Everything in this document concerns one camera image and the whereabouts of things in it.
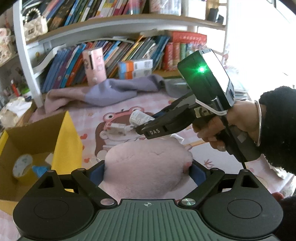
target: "metal screw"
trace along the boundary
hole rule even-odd
[[[192,198],[184,198],[181,203],[185,206],[192,206],[195,204],[195,200]]]
[[[115,203],[115,201],[111,198],[104,198],[101,200],[101,204],[104,206],[110,206],[113,205]]]

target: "human hand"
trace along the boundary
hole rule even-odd
[[[260,106],[262,118],[264,118],[266,106]],[[249,101],[236,101],[233,107],[228,110],[226,118],[229,126],[237,126],[240,130],[247,132],[254,142],[258,141],[259,117],[255,103]],[[225,126],[219,116],[213,117],[202,129],[193,125],[193,130],[197,133],[197,136],[202,138],[205,142],[209,142],[211,147],[218,149],[219,151],[226,151],[224,142],[215,137],[215,135],[219,134],[223,129],[225,129]]]

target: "handheld device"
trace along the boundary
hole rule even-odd
[[[279,241],[272,232],[282,208],[249,170],[225,174],[193,161],[189,175],[198,187],[178,204],[117,204],[98,187],[103,175],[104,161],[66,175],[48,170],[13,211],[19,241]]]
[[[155,120],[138,126],[137,133],[152,139],[179,132],[192,123],[202,128],[219,115],[225,129],[217,137],[224,141],[227,152],[244,168],[245,162],[258,159],[260,152],[249,135],[236,126],[228,126],[225,115],[234,105],[235,91],[214,52],[211,49],[196,51],[179,62],[178,69],[192,92],[156,113]]]

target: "yellow box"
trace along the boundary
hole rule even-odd
[[[36,182],[24,184],[12,175],[16,160],[23,154],[33,157],[33,165],[45,165],[53,153],[52,169],[69,174],[81,167],[82,143],[69,112],[42,119],[27,126],[4,131],[0,138],[0,209],[12,215],[17,202]]]

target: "green light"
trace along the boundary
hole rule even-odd
[[[204,73],[205,72],[205,67],[204,66],[199,67],[198,72],[199,73]]]

